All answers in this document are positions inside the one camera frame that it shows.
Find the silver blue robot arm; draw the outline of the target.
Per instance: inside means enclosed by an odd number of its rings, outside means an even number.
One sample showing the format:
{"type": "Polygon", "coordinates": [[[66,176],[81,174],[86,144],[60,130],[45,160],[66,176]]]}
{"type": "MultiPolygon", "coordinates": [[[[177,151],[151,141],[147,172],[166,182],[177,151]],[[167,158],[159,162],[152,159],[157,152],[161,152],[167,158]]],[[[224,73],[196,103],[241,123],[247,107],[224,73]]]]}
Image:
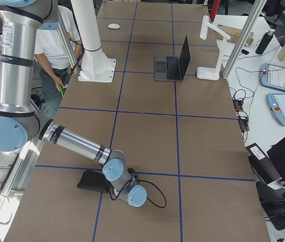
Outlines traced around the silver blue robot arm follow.
{"type": "Polygon", "coordinates": [[[142,206],[147,192],[127,170],[122,151],[90,141],[35,113],[30,105],[36,32],[58,28],[57,1],[0,1],[0,21],[0,151],[16,150],[33,138],[49,141],[99,163],[113,199],[142,206]]]}

